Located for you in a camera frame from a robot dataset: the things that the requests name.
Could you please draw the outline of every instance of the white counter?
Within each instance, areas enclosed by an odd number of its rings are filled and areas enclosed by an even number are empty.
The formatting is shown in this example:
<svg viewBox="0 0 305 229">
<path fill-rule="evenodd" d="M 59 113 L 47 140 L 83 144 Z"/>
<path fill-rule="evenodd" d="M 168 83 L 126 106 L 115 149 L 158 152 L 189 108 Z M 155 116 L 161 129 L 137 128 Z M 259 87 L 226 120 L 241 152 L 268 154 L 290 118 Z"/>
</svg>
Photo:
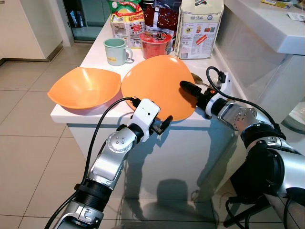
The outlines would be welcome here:
<svg viewBox="0 0 305 229">
<path fill-rule="evenodd" d="M 275 52 L 305 55 L 305 23 L 287 15 L 301 13 L 301 9 L 292 6 L 287 10 L 260 0 L 224 0 L 224 3 Z"/>
<path fill-rule="evenodd" d="M 87 56 L 83 60 L 81 67 L 88 67 L 88 68 L 100 68 L 109 71 L 116 72 L 121 75 L 121 79 L 127 74 L 127 72 L 139 62 L 144 61 L 142 56 L 142 51 L 140 49 L 133 49 L 133 59 L 134 63 L 131 64 L 124 64 L 121 66 L 112 66 L 107 63 L 105 47 L 104 47 L 104 40 L 112 38 L 112 30 L 110 27 L 110 22 L 107 20 L 105 26 L 103 27 L 101 33 L 97 37 L 96 41 L 92 45 L 91 49 L 89 50 Z M 205 77 L 205 70 L 208 66 L 215 66 L 221 70 L 228 71 L 228 68 L 225 66 L 224 62 L 222 61 L 222 56 L 217 51 L 217 48 L 214 51 L 214 57 L 211 59 L 206 60 L 184 60 L 184 63 L 187 65 L 189 70 L 192 73 L 197 74 L 203 79 L 203 82 L 208 83 Z M 231 88 L 233 95 L 245 98 L 243 92 L 239 88 L 239 85 L 234 80 L 232 74 L 231 77 Z M 122 98 L 122 94 L 119 93 L 116 95 L 112 100 L 107 102 L 105 105 L 95 109 L 88 109 L 88 110 L 73 110 L 63 108 L 60 105 L 56 105 L 51 113 L 52 119 L 57 123 L 73 123 L 73 124 L 96 124 L 103 111 L 111 105 L 117 99 Z M 114 109 L 109 111 L 105 120 L 103 121 L 104 124 L 116 124 L 120 120 L 121 123 L 125 123 L 127 119 L 129 119 L 131 115 L 132 109 L 125 103 L 120 103 Z M 210 120 L 203 119 L 203 113 L 200 109 L 196 109 L 195 112 L 187 119 L 179 122 L 174 122 L 173 126 L 184 126 L 184 127 L 209 127 L 211 122 Z"/>
</svg>

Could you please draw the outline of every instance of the red container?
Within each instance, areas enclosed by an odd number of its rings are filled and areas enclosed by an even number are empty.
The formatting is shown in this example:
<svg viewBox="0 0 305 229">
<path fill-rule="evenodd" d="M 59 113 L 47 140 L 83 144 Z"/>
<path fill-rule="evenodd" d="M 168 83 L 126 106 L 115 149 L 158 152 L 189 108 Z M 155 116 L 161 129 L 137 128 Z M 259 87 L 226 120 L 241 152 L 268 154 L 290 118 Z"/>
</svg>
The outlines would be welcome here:
<svg viewBox="0 0 305 229">
<path fill-rule="evenodd" d="M 146 31 L 140 34 L 143 57 L 145 59 L 166 55 L 172 36 L 159 31 Z"/>
</svg>

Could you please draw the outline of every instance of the orange plate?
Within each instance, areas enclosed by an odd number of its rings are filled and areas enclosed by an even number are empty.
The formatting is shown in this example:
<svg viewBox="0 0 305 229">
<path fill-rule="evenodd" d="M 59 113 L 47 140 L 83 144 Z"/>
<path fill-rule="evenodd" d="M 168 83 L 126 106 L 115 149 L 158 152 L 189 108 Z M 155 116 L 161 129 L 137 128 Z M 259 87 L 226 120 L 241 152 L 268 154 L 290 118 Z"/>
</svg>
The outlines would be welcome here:
<svg viewBox="0 0 305 229">
<path fill-rule="evenodd" d="M 77 67 L 60 78 L 48 92 L 57 104 L 86 109 L 111 100 L 119 91 L 119 74 L 97 68 Z"/>
<path fill-rule="evenodd" d="M 196 100 L 180 88 L 180 81 L 194 83 L 186 65 L 173 56 L 162 55 L 147 59 L 134 66 L 124 77 L 124 97 L 148 98 L 160 107 L 158 118 L 165 120 L 169 115 L 173 121 L 189 117 L 195 110 Z"/>
</svg>

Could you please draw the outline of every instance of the mug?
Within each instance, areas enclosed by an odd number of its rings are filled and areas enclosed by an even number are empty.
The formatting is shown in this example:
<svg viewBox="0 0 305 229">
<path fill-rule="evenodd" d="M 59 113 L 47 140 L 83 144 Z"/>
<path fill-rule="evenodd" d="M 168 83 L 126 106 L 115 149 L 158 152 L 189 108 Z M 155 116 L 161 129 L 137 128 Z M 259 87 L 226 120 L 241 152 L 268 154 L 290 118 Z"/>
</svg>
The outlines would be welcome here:
<svg viewBox="0 0 305 229">
<path fill-rule="evenodd" d="M 132 51 L 126 47 L 126 42 L 120 38 L 111 38 L 104 41 L 107 61 L 114 66 L 132 63 Z M 130 52 L 130 57 L 127 58 L 126 50 Z"/>
</svg>

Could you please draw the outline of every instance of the white cabinet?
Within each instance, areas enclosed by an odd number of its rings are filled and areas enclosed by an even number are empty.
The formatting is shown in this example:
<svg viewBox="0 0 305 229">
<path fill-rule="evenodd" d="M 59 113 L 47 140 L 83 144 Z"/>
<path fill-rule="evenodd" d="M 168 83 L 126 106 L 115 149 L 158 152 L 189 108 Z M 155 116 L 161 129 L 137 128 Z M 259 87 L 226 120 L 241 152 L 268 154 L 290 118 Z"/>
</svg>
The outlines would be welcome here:
<svg viewBox="0 0 305 229">
<path fill-rule="evenodd" d="M 5 0 L 0 4 L 0 50 L 5 58 L 47 59 L 61 43 L 46 0 Z"/>
</svg>

